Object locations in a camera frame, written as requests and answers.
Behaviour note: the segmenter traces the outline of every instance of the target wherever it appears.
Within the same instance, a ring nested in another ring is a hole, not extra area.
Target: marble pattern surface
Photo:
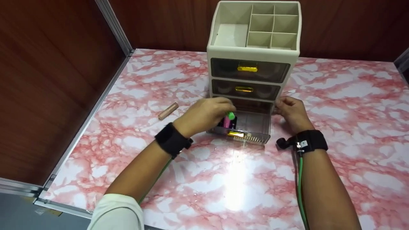
[[[206,54],[136,50],[43,198],[93,210],[168,122],[207,95]],[[392,63],[300,58],[283,95],[302,99],[363,229],[409,228],[409,90]],[[157,115],[179,108],[163,121]],[[201,133],[142,203],[165,230],[302,229],[289,137],[272,117],[265,146]]]

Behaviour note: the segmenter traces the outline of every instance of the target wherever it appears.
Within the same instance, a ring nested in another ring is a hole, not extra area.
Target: hand
[[[302,100],[284,96],[276,100],[276,106],[276,112],[284,117],[295,134],[305,130],[315,129],[308,118]]]
[[[225,97],[200,99],[181,117],[173,122],[174,127],[186,138],[215,127],[227,112],[236,108]]]

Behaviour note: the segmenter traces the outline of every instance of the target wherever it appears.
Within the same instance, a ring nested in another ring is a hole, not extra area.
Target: wooden wall panel
[[[206,51],[218,0],[111,0],[134,48]],[[407,0],[300,0],[301,56],[394,61],[409,47]]]
[[[94,1],[0,8],[0,177],[43,185],[125,56]]]

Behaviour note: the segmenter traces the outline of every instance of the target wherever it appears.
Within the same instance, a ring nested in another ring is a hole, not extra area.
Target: cable
[[[138,204],[141,204],[142,201],[144,201],[146,195],[148,195],[149,191],[153,188],[153,186],[156,184],[157,180],[159,180],[159,177],[160,177],[160,176],[162,175],[162,173],[168,168],[168,166],[170,165],[171,162],[172,162],[172,159],[170,159],[170,160],[166,163],[165,167],[163,167],[162,171],[159,173],[159,176],[157,176],[157,178],[156,178],[155,182],[152,184],[151,188],[150,188],[150,189],[146,192],[146,194],[139,200]]]
[[[303,176],[303,158],[300,156],[300,162],[299,162],[299,169],[298,169],[298,206],[300,207],[300,213],[301,213],[301,218],[303,219],[304,222],[304,227],[308,230],[308,223],[307,223],[307,216],[305,214],[304,210],[304,205],[303,205],[303,197],[301,193],[301,179]]]

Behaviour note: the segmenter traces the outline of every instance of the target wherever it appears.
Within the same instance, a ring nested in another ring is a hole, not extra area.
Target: table
[[[93,210],[168,122],[206,96],[206,54],[136,50],[43,198]],[[409,228],[409,89],[393,63],[300,58],[283,91],[302,99],[328,142],[364,229]],[[180,107],[163,121],[157,115]],[[272,117],[265,146],[201,133],[142,203],[146,225],[302,229],[289,137]]]

